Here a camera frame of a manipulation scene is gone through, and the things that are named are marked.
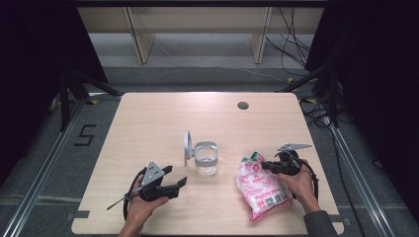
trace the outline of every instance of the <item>pink plastic bag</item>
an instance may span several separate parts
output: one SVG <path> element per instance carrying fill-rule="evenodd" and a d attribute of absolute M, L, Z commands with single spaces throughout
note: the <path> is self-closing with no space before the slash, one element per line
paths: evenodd
<path fill-rule="evenodd" d="M 243 158 L 237 172 L 236 184 L 246 203 L 252 208 L 251 221 L 291 199 L 286 197 L 276 175 L 262 169 L 262 155 L 254 152 L 250 159 Z"/>

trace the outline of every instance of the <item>snack bag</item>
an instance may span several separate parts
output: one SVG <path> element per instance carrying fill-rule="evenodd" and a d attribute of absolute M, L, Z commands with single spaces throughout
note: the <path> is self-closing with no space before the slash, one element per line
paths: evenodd
<path fill-rule="evenodd" d="M 286 197 L 275 174 L 262 169 L 262 155 L 254 152 L 250 159 L 243 158 L 237 172 L 236 184 L 246 203 L 252 207 L 251 221 L 291 199 Z"/>

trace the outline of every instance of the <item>wooden table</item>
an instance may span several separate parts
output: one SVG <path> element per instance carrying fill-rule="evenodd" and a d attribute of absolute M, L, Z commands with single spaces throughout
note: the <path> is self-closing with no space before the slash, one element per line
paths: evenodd
<path fill-rule="evenodd" d="M 247 110 L 238 103 L 246 102 Z M 193 146 L 210 140 L 218 147 L 218 172 L 203 177 L 191 159 L 184 167 L 184 132 Z M 298 201 L 276 207 L 258 221 L 249 221 L 250 207 L 235 178 L 243 157 L 257 150 L 274 160 L 286 143 L 312 139 L 294 94 L 288 93 L 128 93 L 121 100 L 75 218 L 77 234 L 117 234 L 125 221 L 123 204 L 106 210 L 129 188 L 136 173 L 154 161 L 173 166 L 163 185 L 187 176 L 179 197 L 157 208 L 142 234 L 152 235 L 293 235 L 305 234 L 304 211 Z M 315 147 L 298 150 L 319 179 L 319 203 L 339 214 Z M 342 233 L 342 222 L 334 222 Z"/>

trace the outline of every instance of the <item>small round hole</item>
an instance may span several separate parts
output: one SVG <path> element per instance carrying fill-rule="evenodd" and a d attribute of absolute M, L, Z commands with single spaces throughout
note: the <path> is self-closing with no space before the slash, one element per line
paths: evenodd
<path fill-rule="evenodd" d="M 249 109 L 249 104 L 247 104 L 246 102 L 239 102 L 239 103 L 237 104 L 237 107 L 238 107 L 240 110 L 247 110 L 247 109 Z"/>

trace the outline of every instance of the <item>person's hand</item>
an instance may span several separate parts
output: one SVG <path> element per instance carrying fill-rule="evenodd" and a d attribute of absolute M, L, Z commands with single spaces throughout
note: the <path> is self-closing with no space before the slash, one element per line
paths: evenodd
<path fill-rule="evenodd" d="M 305 213 L 309 214 L 320 210 L 314 196 L 311 172 L 305 165 L 301 166 L 301 170 L 295 176 L 278 174 L 277 178 L 288 185 L 290 191 L 296 195 L 296 199 L 301 202 Z"/>
<path fill-rule="evenodd" d="M 141 184 L 142 175 L 138 177 L 134 189 Z M 151 216 L 153 210 L 166 203 L 168 197 L 160 197 L 154 201 L 145 201 L 139 196 L 132 197 L 129 202 L 126 224 L 120 232 L 120 236 L 136 236 L 144 227 L 145 221 Z"/>

